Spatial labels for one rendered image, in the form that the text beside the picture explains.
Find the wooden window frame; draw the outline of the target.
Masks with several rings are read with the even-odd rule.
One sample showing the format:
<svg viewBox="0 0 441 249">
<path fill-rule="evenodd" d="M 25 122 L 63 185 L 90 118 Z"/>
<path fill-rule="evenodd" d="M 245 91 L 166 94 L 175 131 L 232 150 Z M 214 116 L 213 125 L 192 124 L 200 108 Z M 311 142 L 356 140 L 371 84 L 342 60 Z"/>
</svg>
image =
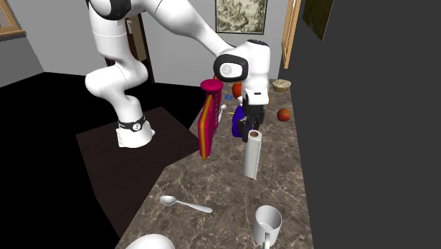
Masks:
<svg viewBox="0 0 441 249">
<path fill-rule="evenodd" d="M 281 41 L 284 69 L 287 69 L 289 65 L 291 50 L 293 47 L 295 29 L 300 11 L 300 5 L 301 5 L 301 0 L 288 0 L 286 19 L 283 29 L 283 37 Z"/>
</svg>

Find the dark brown door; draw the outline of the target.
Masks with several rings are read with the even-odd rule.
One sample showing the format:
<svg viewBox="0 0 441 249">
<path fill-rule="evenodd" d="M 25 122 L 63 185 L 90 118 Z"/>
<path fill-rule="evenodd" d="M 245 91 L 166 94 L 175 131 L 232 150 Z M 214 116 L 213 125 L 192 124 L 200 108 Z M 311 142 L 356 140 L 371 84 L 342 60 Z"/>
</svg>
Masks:
<svg viewBox="0 0 441 249">
<path fill-rule="evenodd" d="M 129 49 L 132 55 L 146 67 L 148 71 L 147 82 L 155 83 L 141 14 L 126 18 L 125 26 Z"/>
</svg>

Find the white paper towel roll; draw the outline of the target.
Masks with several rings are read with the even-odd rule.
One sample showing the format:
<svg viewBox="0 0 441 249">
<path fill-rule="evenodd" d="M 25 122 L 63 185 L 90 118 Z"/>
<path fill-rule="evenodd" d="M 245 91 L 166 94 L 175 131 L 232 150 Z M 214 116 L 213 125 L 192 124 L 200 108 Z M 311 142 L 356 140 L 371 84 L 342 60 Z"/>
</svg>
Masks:
<svg viewBox="0 0 441 249">
<path fill-rule="evenodd" d="M 244 174 L 248 178 L 257 179 L 259 157 L 261 152 L 262 134 L 258 130 L 250 130 L 244 152 Z"/>
</svg>

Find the framed landscape wall picture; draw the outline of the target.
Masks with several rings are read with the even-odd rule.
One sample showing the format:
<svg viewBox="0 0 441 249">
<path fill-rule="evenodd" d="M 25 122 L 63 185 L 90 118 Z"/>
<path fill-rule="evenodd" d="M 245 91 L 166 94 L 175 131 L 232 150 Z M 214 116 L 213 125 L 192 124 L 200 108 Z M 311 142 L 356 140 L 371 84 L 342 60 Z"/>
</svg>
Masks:
<svg viewBox="0 0 441 249">
<path fill-rule="evenodd" d="M 263 35 L 268 0 L 215 0 L 216 32 Z"/>
</svg>

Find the magenta dish rack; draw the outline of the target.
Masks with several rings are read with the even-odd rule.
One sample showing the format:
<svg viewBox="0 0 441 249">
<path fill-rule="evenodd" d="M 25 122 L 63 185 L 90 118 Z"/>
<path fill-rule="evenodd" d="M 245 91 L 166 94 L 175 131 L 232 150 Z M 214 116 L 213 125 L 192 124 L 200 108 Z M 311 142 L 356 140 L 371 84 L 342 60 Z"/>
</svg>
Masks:
<svg viewBox="0 0 441 249">
<path fill-rule="evenodd" d="M 214 77 L 202 81 L 200 87 L 206 92 L 206 100 L 198 121 L 199 153 L 202 159 L 206 160 L 211 152 L 215 130 L 218 128 L 223 83 Z"/>
</svg>

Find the silver spoon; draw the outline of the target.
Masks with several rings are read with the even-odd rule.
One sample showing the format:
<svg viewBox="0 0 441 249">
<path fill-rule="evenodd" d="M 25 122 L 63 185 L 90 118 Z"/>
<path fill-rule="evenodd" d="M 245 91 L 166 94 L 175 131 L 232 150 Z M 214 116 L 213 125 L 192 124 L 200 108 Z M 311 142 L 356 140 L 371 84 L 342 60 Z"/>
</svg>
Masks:
<svg viewBox="0 0 441 249">
<path fill-rule="evenodd" d="M 212 208 L 210 208 L 210 207 L 205 207 L 205 206 L 201 206 L 198 204 L 190 204 L 187 202 L 182 202 L 182 201 L 179 201 L 178 199 L 176 199 L 175 197 L 169 196 L 169 195 L 161 196 L 160 201 L 166 206 L 172 206 L 172 205 L 178 203 L 178 204 L 183 204 L 183 205 L 186 205 L 186 206 L 191 207 L 193 209 L 199 210 L 201 212 L 211 213 L 213 211 Z"/>
</svg>

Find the wooden framed wall picture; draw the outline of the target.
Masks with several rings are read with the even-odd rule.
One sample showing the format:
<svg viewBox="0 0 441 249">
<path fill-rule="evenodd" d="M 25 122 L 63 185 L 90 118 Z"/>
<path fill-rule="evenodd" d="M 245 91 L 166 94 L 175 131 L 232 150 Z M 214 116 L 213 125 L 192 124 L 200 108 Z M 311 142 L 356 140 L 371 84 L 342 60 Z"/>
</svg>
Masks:
<svg viewBox="0 0 441 249">
<path fill-rule="evenodd" d="M 7 0 L 0 0 L 0 38 L 24 35 Z"/>
</svg>

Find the tan speckled bowl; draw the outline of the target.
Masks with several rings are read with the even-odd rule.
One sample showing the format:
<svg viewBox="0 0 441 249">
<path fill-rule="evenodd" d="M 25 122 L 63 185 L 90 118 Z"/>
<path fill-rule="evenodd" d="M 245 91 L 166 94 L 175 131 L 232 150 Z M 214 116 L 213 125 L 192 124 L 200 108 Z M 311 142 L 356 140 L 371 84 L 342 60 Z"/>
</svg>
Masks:
<svg viewBox="0 0 441 249">
<path fill-rule="evenodd" d="M 285 79 L 277 79 L 272 83 L 275 92 L 283 93 L 290 90 L 291 82 Z"/>
</svg>

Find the blue rounded container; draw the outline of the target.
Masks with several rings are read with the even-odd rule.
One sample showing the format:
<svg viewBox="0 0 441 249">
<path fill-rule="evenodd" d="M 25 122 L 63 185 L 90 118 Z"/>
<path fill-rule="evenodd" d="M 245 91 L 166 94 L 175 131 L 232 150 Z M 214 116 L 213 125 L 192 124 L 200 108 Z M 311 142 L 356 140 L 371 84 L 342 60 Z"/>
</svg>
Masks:
<svg viewBox="0 0 441 249">
<path fill-rule="evenodd" d="M 245 114 L 243 112 L 242 106 L 238 105 L 237 108 L 235 109 L 235 113 L 233 115 L 233 120 L 232 120 L 232 134 L 234 137 L 241 138 L 241 135 L 238 132 L 238 120 L 241 120 L 243 117 L 245 117 Z"/>
</svg>

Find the white mug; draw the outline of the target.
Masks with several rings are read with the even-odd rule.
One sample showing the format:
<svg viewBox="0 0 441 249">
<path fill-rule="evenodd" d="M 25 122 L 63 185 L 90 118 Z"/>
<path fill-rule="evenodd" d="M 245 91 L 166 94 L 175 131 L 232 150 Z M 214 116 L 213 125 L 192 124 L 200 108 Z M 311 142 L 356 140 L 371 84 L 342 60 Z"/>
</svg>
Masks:
<svg viewBox="0 0 441 249">
<path fill-rule="evenodd" d="M 283 219 L 272 206 L 260 206 L 254 215 L 253 239 L 262 249 L 270 249 L 276 243 Z"/>
</svg>

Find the dark brown robot stand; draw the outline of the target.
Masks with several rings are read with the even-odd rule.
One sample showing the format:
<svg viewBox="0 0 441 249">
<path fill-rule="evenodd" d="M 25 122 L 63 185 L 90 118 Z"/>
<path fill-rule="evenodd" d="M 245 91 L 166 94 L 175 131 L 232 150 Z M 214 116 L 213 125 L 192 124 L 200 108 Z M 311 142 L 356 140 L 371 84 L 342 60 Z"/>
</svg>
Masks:
<svg viewBox="0 0 441 249">
<path fill-rule="evenodd" d="M 201 107 L 159 107 L 145 112 L 155 134 L 147 145 L 117 144 L 112 122 L 76 135 L 93 194 L 122 237 L 165 167 L 199 150 L 189 128 Z"/>
</svg>

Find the dark green wall picture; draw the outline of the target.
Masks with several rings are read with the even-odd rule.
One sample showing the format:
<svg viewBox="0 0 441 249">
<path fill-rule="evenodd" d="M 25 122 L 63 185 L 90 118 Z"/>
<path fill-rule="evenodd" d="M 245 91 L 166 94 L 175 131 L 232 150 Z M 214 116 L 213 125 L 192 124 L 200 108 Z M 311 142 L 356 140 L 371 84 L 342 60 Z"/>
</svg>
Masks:
<svg viewBox="0 0 441 249">
<path fill-rule="evenodd" d="M 306 0 L 302 19 L 323 40 L 334 0 Z"/>
</svg>

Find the white round bowl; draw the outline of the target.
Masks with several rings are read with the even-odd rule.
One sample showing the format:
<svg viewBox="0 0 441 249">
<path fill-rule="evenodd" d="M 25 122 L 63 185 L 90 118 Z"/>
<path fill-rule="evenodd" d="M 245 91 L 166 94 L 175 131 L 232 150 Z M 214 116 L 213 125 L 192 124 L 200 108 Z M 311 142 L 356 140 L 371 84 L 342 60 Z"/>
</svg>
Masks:
<svg viewBox="0 0 441 249">
<path fill-rule="evenodd" d="M 166 236 L 152 233 L 137 238 L 126 249 L 175 249 L 175 246 Z"/>
</svg>

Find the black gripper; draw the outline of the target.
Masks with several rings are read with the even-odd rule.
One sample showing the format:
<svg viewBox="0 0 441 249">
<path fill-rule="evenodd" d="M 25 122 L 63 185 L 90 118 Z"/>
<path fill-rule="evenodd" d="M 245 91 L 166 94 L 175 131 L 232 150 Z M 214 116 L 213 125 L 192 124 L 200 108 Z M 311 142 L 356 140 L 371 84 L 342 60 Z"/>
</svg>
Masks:
<svg viewBox="0 0 441 249">
<path fill-rule="evenodd" d="M 238 120 L 238 132 L 241 135 L 242 141 L 247 143 L 249 124 L 253 124 L 253 129 L 259 130 L 264 122 L 265 109 L 263 105 L 251 105 L 247 98 L 243 99 L 242 109 L 245 117 Z"/>
</svg>

